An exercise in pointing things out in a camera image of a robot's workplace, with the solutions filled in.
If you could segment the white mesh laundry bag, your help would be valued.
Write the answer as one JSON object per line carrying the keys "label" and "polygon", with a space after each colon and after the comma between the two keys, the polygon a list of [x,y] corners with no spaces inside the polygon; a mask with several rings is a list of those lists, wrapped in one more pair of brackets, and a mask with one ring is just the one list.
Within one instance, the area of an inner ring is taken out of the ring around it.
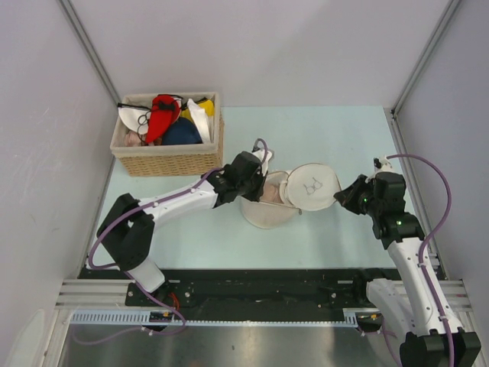
{"label": "white mesh laundry bag", "polygon": [[266,182],[280,186],[283,204],[241,200],[241,213],[253,226],[274,229],[303,212],[327,209],[335,203],[341,190],[334,170],[320,163],[304,164],[291,171],[274,171]]}

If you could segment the red bra black trim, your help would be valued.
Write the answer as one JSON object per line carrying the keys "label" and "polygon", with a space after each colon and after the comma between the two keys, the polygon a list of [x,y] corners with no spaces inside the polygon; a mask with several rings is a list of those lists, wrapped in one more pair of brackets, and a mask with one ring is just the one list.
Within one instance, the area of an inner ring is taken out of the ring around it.
{"label": "red bra black trim", "polygon": [[178,95],[159,94],[151,106],[145,141],[150,144],[161,138],[180,117],[182,98]]}

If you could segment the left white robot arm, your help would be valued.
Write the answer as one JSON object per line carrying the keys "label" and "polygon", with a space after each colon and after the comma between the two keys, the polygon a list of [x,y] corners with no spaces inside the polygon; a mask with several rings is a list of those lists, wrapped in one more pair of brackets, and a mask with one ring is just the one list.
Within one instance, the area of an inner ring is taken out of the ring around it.
{"label": "left white robot arm", "polygon": [[128,274],[142,288],[150,304],[163,304],[169,296],[164,273],[150,258],[154,232],[164,223],[190,213],[215,209],[237,198],[257,202],[264,192],[268,163],[274,153],[266,148],[243,151],[223,168],[211,170],[195,183],[172,193],[135,199],[126,193],[118,197],[102,221],[89,253],[89,266],[101,245],[111,256],[112,266]]}

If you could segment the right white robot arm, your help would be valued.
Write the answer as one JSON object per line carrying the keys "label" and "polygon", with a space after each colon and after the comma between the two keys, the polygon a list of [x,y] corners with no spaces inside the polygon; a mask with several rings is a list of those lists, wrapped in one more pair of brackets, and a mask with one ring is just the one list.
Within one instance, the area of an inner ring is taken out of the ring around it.
{"label": "right white robot arm", "polygon": [[334,197],[349,212],[369,216],[373,233],[397,267],[405,296],[393,282],[375,278],[352,288],[354,301],[375,305],[400,342],[402,366],[472,366],[481,351],[474,331],[465,330],[443,293],[423,241],[419,220],[405,209],[402,175],[379,171],[359,176]]}

